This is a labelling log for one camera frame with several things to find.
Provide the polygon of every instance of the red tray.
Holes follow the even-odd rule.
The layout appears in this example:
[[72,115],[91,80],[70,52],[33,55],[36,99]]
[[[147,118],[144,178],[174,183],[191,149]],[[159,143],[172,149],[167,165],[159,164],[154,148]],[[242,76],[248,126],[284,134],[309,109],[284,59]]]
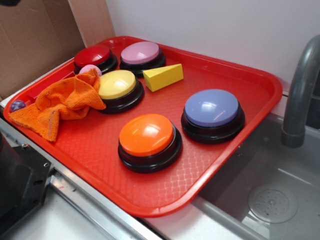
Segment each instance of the red tray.
[[[121,51],[142,39],[120,36],[102,41],[120,59]],[[265,118],[282,96],[282,86],[273,75],[250,67],[159,44],[166,64],[182,64],[184,79],[151,92],[133,109],[120,114],[102,114],[91,109],[81,120],[61,121],[57,141],[48,142],[33,131],[10,121],[12,101],[30,101],[48,83],[73,76],[73,59],[17,94],[4,109],[4,117],[66,167],[137,217],[159,217],[176,211],[199,192],[237,147]],[[205,89],[223,89],[234,94],[245,112],[244,129],[231,141],[201,144],[188,139],[181,115],[186,100]],[[118,157],[118,136],[132,118],[157,113],[170,119],[182,135],[179,159],[156,173],[135,173]]]

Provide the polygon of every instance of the red button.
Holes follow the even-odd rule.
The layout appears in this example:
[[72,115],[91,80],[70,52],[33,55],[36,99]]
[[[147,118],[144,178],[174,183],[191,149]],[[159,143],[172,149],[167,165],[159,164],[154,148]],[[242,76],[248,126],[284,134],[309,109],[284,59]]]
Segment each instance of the red button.
[[83,68],[85,65],[99,65],[105,62],[111,55],[107,46],[95,45],[87,47],[74,56],[74,63]]

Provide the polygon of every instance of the cardboard box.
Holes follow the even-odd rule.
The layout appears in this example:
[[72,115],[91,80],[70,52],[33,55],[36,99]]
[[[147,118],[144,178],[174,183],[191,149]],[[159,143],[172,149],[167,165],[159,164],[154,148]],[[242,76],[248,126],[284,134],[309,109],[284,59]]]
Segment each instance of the cardboard box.
[[5,99],[85,47],[68,0],[0,5],[0,97]]
[[115,37],[106,0],[68,0],[86,47]]

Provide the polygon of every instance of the purple button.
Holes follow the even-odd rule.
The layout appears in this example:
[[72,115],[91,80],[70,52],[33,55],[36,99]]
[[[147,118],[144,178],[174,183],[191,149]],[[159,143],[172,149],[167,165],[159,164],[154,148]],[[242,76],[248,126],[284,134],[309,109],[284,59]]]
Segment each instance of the purple button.
[[208,89],[195,93],[185,104],[190,122],[201,127],[219,127],[232,121],[238,111],[237,98],[221,89]]
[[122,60],[126,64],[144,64],[159,55],[159,46],[150,41],[141,41],[127,46],[122,52]]

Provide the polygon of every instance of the small ball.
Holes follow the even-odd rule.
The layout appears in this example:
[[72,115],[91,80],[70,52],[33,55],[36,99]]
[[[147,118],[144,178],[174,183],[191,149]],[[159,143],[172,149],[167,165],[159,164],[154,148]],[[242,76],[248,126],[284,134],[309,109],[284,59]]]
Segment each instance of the small ball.
[[13,102],[11,103],[11,105],[10,105],[10,110],[11,110],[11,112],[13,113],[13,112],[15,112],[15,111],[17,111],[17,110],[19,110],[19,109],[25,108],[26,106],[27,106],[27,105],[25,104],[24,101],[15,100],[15,101],[13,101]]
[[83,68],[81,68],[81,70],[79,71],[79,74],[84,74],[86,72],[89,72],[91,69],[96,69],[99,77],[102,76],[101,70],[96,65],[92,65],[92,64],[85,65]]

